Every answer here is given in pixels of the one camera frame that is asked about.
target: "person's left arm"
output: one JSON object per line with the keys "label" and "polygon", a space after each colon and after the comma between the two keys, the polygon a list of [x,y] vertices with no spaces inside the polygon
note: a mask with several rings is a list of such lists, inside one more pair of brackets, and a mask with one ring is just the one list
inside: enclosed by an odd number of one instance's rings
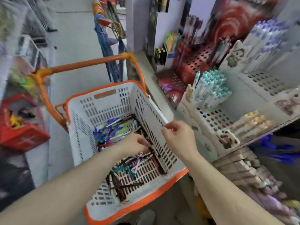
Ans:
{"label": "person's left arm", "polygon": [[5,225],[66,225],[83,210],[112,166],[119,160],[147,150],[148,142],[130,134],[121,142],[28,193],[0,213]]}

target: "person's right arm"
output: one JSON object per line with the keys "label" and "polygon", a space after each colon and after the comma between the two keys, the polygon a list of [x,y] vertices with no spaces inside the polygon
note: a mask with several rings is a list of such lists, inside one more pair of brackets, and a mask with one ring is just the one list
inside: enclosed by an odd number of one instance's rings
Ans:
{"label": "person's right arm", "polygon": [[162,133],[170,150],[188,168],[216,224],[283,224],[199,154],[194,132],[187,124],[172,121],[163,128]]}

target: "hand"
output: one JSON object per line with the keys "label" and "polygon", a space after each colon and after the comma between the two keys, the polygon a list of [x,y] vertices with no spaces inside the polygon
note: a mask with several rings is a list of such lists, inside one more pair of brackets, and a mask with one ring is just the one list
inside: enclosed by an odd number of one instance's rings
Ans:
{"label": "hand", "polygon": [[169,149],[181,160],[198,154],[194,131],[183,121],[171,121],[161,130]]}
{"label": "hand", "polygon": [[120,160],[129,156],[135,156],[141,151],[145,152],[150,146],[144,136],[131,133],[112,147],[115,147],[116,156]]}

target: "white plastic basket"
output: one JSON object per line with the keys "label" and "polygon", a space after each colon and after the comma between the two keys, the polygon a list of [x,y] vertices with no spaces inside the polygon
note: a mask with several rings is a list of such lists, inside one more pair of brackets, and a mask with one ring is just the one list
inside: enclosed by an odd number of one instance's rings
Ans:
{"label": "white plastic basket", "polygon": [[[109,118],[135,114],[160,155],[160,163],[167,170],[160,175],[153,162],[141,162],[137,180],[145,185],[125,188],[127,199],[120,203],[103,182],[85,207],[89,224],[109,224],[119,217],[137,210],[162,195],[188,170],[167,147],[161,129],[166,118],[135,81],[100,87],[74,95],[66,102],[69,135],[75,166],[97,152],[93,129]],[[121,177],[124,185],[133,183],[129,175]]]}

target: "person's left hand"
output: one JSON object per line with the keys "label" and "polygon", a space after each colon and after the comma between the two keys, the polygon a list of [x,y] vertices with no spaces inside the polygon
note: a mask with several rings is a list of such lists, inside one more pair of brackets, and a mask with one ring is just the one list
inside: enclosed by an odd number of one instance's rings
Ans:
{"label": "person's left hand", "polygon": [[131,133],[112,147],[115,147],[118,158],[123,159],[129,156],[135,156],[141,151],[145,152],[150,146],[144,136]]}

